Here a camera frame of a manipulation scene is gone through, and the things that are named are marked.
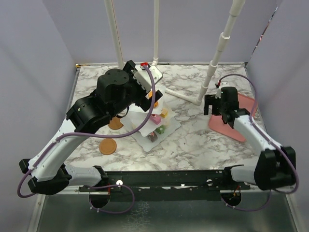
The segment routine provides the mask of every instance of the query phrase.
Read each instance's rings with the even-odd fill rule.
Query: wire
[[[232,205],[226,203],[226,201],[222,197],[221,197],[221,201],[223,201],[225,203],[225,205],[227,207],[229,207],[229,208],[236,209],[236,210],[239,210],[239,211],[244,211],[244,212],[254,212],[254,211],[258,211],[258,210],[264,209],[266,206],[268,206],[268,204],[270,202],[270,198],[271,198],[271,190],[269,191],[269,195],[267,197],[266,202],[262,206],[260,206],[260,207],[258,207],[256,209],[244,209],[244,208],[232,206]]]
[[[236,191],[237,191],[237,189],[239,189],[239,185],[237,185],[237,188],[234,190],[234,192],[233,192],[233,196],[235,196],[235,195],[236,195]]]
[[[133,208],[133,206],[134,206],[135,196],[134,196],[134,192],[132,191],[132,189],[129,186],[126,186],[126,185],[106,185],[106,186],[101,186],[101,187],[89,187],[88,186],[88,188],[91,188],[91,189],[102,189],[102,188],[106,189],[106,188],[113,188],[113,187],[125,187],[132,194],[132,203],[131,203],[131,205],[126,210],[123,210],[123,211],[109,211],[109,210],[104,210],[102,208],[95,208],[92,205],[92,203],[91,203],[91,199],[89,198],[89,204],[91,205],[90,209],[95,209],[97,211],[101,211],[101,212],[108,213],[108,214],[124,214],[124,213],[130,211]]]
[[[256,92],[256,89],[255,89],[255,87],[254,87],[254,84],[252,83],[252,81],[251,81],[248,77],[246,77],[246,76],[244,76],[244,75],[241,75],[241,74],[232,73],[232,74],[228,74],[228,75],[225,75],[225,76],[221,77],[221,78],[219,79],[218,84],[217,84],[216,86],[219,87],[221,81],[222,81],[224,78],[228,77],[228,76],[240,76],[240,77],[246,79],[247,81],[249,81],[249,83],[252,85],[253,90],[254,90],[254,92],[255,92],[255,100],[254,100],[254,104],[253,104],[253,107],[252,107],[252,109],[251,109],[251,111],[250,111],[250,115],[249,115],[250,122],[251,122],[252,126],[256,129],[256,131],[257,131],[264,139],[266,139],[266,141],[267,141],[270,145],[272,145],[273,147],[275,147],[275,148],[281,153],[281,155],[284,157],[284,159],[287,161],[287,163],[289,164],[290,168],[291,168],[292,171],[293,171],[293,174],[294,174],[294,176],[295,176],[295,187],[294,187],[294,189],[291,190],[291,191],[287,191],[287,192],[286,192],[286,191],[280,191],[280,190],[277,190],[277,189],[276,189],[275,191],[276,191],[276,192],[279,192],[279,193],[285,193],[285,194],[292,194],[292,193],[296,192],[297,189],[298,189],[298,187],[299,187],[299,177],[298,177],[298,174],[297,174],[297,171],[296,171],[294,165],[291,163],[291,161],[290,161],[289,158],[286,156],[286,154],[284,153],[284,151],[282,151],[282,149],[281,149],[279,146],[277,146],[275,143],[273,143],[272,140],[269,139],[269,137],[268,137],[261,129],[258,128],[258,126],[256,125],[255,121],[253,120],[254,109],[257,107],[257,100],[256,100],[256,99],[257,99],[257,92]],[[230,208],[237,209],[237,210],[240,210],[240,211],[252,212],[252,211],[258,211],[258,210],[261,210],[261,209],[265,208],[265,207],[269,204],[270,198],[271,198],[271,190],[269,191],[269,196],[268,196],[268,199],[267,199],[267,201],[265,202],[265,204],[262,205],[261,207],[257,208],[257,209],[243,209],[243,208],[239,208],[239,207],[235,207],[235,206],[229,205],[228,203],[225,202],[225,200],[224,200],[223,198],[221,198],[221,200],[225,203],[226,206],[228,206],[228,207],[230,207]]]
[[[249,116],[249,119],[250,119],[250,122],[252,124],[252,126],[256,129],[256,131],[270,144],[272,145],[273,147],[275,147],[280,153],[281,155],[284,157],[284,159],[286,160],[286,162],[288,163],[288,165],[290,166],[290,168],[292,169],[293,171],[293,174],[295,176],[295,187],[294,189],[292,189],[291,191],[281,191],[281,190],[276,190],[277,192],[280,192],[280,193],[285,193],[285,194],[292,194],[292,193],[295,193],[299,187],[299,177],[298,177],[298,174],[297,174],[297,171],[294,167],[294,165],[291,163],[291,161],[289,160],[289,158],[286,156],[286,154],[284,153],[284,151],[281,149],[281,147],[277,146],[274,142],[272,142],[272,140],[261,130],[259,129],[259,127],[256,125],[256,123],[254,122],[254,118],[253,118],[253,113],[254,113],[254,109],[257,107],[257,92],[256,92],[256,89],[254,87],[254,84],[252,83],[251,80],[249,80],[248,77],[244,76],[244,75],[241,75],[241,74],[237,74],[237,73],[232,73],[232,74],[228,74],[228,75],[225,75],[223,77],[221,77],[219,79],[219,82],[218,84],[220,85],[221,81],[228,77],[228,76],[240,76],[242,78],[245,78],[247,81],[249,81],[249,83],[252,85],[253,89],[254,89],[254,92],[255,92],[255,100],[254,100],[254,104],[253,104],[253,107],[250,111],[250,116]]]
[[[116,117],[117,117],[117,118],[123,118],[123,117],[125,117],[125,116],[129,113],[129,109],[130,109],[130,107],[128,106],[128,107],[126,108],[126,114],[125,114],[125,115],[123,115],[123,116],[117,115]]]
[[[152,87],[152,92],[153,92],[153,97],[151,99],[151,105],[149,108],[149,112],[147,113],[146,118],[144,119],[144,121],[138,126],[136,127],[134,130],[125,133],[125,134],[119,134],[119,135],[101,135],[101,134],[90,134],[90,133],[81,133],[81,132],[71,132],[71,133],[65,133],[59,137],[57,137],[55,139],[55,142],[50,143],[50,145],[42,152],[41,156],[34,162],[33,164],[33,168],[35,168],[36,166],[38,166],[38,164],[42,161],[42,159],[46,156],[46,154],[57,144],[59,143],[62,139],[68,137],[68,136],[86,136],[86,137],[94,137],[94,138],[101,138],[101,139],[117,139],[117,138],[124,138],[127,136],[130,136],[136,132],[138,132],[149,120],[152,111],[154,109],[154,103],[155,103],[155,81],[154,81],[154,77],[151,74],[151,71],[149,70],[149,68],[146,65],[143,65],[144,69],[147,71],[149,77],[150,77],[150,81],[151,81],[151,87]],[[30,175],[32,172],[31,169],[29,169],[24,176],[22,177],[22,179],[20,180],[18,186],[17,186],[17,195],[20,198],[28,198],[28,197],[32,197],[35,195],[35,193],[31,193],[28,195],[23,195],[21,193],[21,187],[25,181],[25,179],[27,178],[28,175]]]

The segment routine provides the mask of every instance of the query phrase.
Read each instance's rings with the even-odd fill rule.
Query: brown round object
[[[117,130],[123,127],[123,124],[120,122],[120,118],[113,117],[110,123],[108,124],[108,127],[112,130]]]
[[[114,139],[103,139],[98,148],[103,155],[110,155],[115,152],[117,143]]]

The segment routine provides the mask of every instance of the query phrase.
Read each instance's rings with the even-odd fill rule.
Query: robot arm
[[[212,114],[222,116],[223,123],[240,132],[259,155],[255,167],[237,165],[225,168],[230,181],[244,181],[257,185],[261,190],[295,184],[294,173],[278,148],[284,151],[294,167],[295,151],[291,147],[283,147],[265,132],[263,135],[258,132],[263,129],[256,125],[254,119],[250,120],[246,109],[239,109],[235,87],[229,87],[226,82],[221,83],[217,94],[205,95],[204,115],[208,115],[210,105]]]
[[[162,79],[163,75],[156,66],[150,67],[149,70],[155,83]],[[66,119],[45,148],[34,158],[20,161],[19,166],[23,173],[32,170],[32,178],[28,182],[31,192],[53,195],[66,186],[95,186],[101,181],[108,181],[100,166],[76,168],[63,164],[76,147],[88,138],[76,136],[73,132],[94,134],[133,103],[147,111],[152,100],[146,98],[150,89],[151,82],[146,70],[131,60],[123,70],[111,69],[100,76],[97,88],[89,96],[78,99],[69,109]],[[155,101],[161,97],[162,93],[157,91]],[[67,133],[72,133],[72,136],[56,141],[56,138]],[[34,167],[35,162],[53,143],[56,144]]]

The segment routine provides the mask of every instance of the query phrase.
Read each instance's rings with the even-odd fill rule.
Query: purple wall
[[[223,62],[249,61],[277,0],[247,0]],[[43,0],[76,63],[116,62],[102,0]],[[224,30],[232,0],[162,0],[159,61],[209,62]],[[154,1],[114,0],[124,60],[151,61]]]
[[[309,1],[283,0],[248,63],[267,131],[296,150],[298,210],[309,218]]]
[[[62,122],[74,62],[41,0],[2,0],[0,30],[0,230],[24,232],[36,197],[18,198],[18,163]]]

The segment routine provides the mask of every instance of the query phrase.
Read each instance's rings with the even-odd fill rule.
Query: white pvc pipe
[[[209,64],[208,70],[207,70],[207,76],[201,85],[201,89],[197,98],[197,105],[201,105],[204,95],[207,92],[209,82],[211,81],[212,76],[216,72],[216,69],[218,67],[218,62],[220,60],[221,54],[223,53],[227,42],[230,39],[230,35],[233,29],[233,26],[235,24],[236,18],[240,14],[243,5],[245,4],[246,0],[233,0],[232,7],[230,9],[230,16],[227,20],[226,26],[224,31],[221,33],[219,37],[219,42],[217,45],[216,53],[213,56],[212,61]]]
[[[194,98],[192,98],[192,97],[188,97],[188,96],[186,96],[186,95],[184,95],[184,94],[178,93],[178,92],[176,92],[176,91],[174,91],[174,90],[171,90],[171,89],[169,89],[169,88],[166,88],[166,89],[165,89],[165,92],[168,93],[168,94],[170,94],[170,95],[172,95],[172,96],[175,96],[175,97],[177,97],[177,98],[181,98],[181,99],[184,99],[184,100],[186,100],[186,101],[188,101],[188,102],[192,102],[193,104],[197,104],[196,99],[194,99]]]
[[[160,0],[154,0],[154,60],[151,65],[157,65],[159,61],[159,10]]]
[[[117,30],[117,23],[115,17],[115,10],[112,0],[105,0],[105,7],[107,12],[108,21],[110,23],[110,28],[112,32],[112,40],[116,50],[118,68],[122,69],[124,67],[124,60],[122,58],[120,40],[119,40],[119,33]]]

